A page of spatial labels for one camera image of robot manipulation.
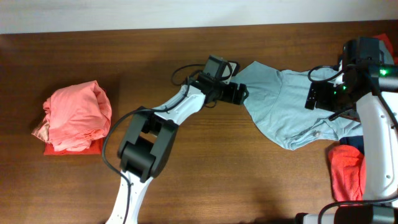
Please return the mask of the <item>light grey-blue t-shirt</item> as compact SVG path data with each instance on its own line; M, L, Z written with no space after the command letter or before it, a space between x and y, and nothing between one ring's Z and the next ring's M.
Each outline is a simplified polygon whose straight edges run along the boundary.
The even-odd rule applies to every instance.
M253 62L232 81L246 85L249 96L244 105L256 127L284 149L294 151L316 140L363 135L359 122L344 118L330 121L331 112L305 108L311 84L307 73L279 71Z

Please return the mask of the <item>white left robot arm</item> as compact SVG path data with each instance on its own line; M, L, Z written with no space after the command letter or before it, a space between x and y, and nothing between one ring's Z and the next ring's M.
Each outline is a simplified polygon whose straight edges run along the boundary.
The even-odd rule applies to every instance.
M179 126L207 103L241 105L249 92L245 84L225 83L205 75L186 78L179 92L156 108L140 108L119 118L111 132L127 118L131 121L117 151L119 167L101 153L104 164L121 178L107 223L137 223L139 210L152 180L163 171Z

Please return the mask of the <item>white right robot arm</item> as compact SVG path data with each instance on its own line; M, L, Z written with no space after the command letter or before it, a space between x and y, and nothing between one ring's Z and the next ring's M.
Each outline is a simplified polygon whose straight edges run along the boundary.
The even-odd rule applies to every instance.
M381 41L359 37L343 46L338 73L312 80L305 108L331 111L363 127L366 185L362 200L298 213L295 223L397 223L397 66L384 61Z

